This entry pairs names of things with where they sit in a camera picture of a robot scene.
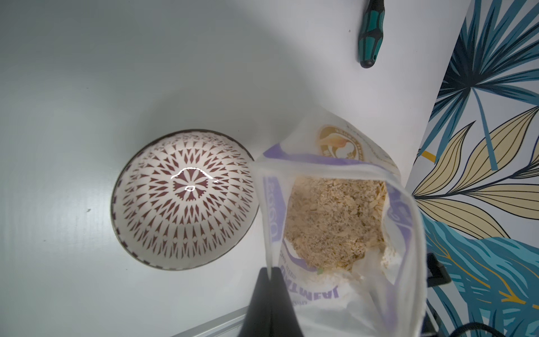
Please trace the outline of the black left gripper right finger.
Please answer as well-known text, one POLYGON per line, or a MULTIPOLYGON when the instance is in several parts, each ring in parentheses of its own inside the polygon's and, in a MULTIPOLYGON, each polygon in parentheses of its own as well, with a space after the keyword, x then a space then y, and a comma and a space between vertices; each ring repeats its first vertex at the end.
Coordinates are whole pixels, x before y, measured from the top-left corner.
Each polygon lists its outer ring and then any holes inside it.
POLYGON ((271 336, 303 337, 280 268, 271 272, 271 336))

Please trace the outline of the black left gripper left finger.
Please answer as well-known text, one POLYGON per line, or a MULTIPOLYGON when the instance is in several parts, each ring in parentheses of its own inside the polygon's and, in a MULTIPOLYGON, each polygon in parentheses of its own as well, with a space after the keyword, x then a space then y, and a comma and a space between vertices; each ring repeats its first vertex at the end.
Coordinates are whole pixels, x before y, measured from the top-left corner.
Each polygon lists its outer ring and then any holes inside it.
POLYGON ((268 269, 261 268, 239 337, 268 337, 271 324, 272 289, 268 269))

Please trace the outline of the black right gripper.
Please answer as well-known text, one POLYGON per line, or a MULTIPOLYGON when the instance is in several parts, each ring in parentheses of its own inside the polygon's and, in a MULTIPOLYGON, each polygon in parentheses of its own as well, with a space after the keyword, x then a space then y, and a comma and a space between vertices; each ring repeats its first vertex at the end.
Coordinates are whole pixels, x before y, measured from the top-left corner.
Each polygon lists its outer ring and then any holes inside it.
MULTIPOLYGON (((428 266, 428 288, 437 288, 451 282, 451 278, 446 271, 446 268, 438 261, 435 254, 429 252, 427 254, 428 266)), ((422 323, 421 337, 443 337, 446 332, 442 329, 442 320, 437 314, 437 311, 427 300, 426 314, 422 323)))

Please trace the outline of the oatmeal bag white purple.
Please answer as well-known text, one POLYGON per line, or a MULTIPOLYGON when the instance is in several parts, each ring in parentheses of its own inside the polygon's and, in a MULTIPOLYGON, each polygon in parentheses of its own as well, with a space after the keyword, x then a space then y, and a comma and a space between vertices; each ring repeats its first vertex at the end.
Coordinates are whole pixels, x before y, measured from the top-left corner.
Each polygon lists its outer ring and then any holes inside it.
POLYGON ((420 335, 425 230, 380 146, 317 110, 250 168, 267 266, 304 336, 420 335))

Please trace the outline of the white red patterned bowl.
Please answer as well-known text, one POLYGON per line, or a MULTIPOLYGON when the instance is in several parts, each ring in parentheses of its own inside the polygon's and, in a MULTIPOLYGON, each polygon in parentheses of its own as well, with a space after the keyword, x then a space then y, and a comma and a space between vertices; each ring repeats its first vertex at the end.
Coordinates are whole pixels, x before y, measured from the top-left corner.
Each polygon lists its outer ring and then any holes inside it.
POLYGON ((217 131, 179 131, 146 145, 112 193, 119 243, 160 270, 216 261, 240 243, 258 213, 252 161, 241 143, 217 131))

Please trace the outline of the green black screwdriver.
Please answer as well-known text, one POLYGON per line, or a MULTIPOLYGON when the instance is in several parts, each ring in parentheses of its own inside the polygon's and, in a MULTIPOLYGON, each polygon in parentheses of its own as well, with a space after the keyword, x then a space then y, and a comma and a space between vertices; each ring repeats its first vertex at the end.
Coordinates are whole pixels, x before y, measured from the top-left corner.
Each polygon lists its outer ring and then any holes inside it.
POLYGON ((385 5, 383 0, 370 0, 359 28, 357 56, 360 66, 369 69, 374 66, 383 43, 383 23, 385 5))

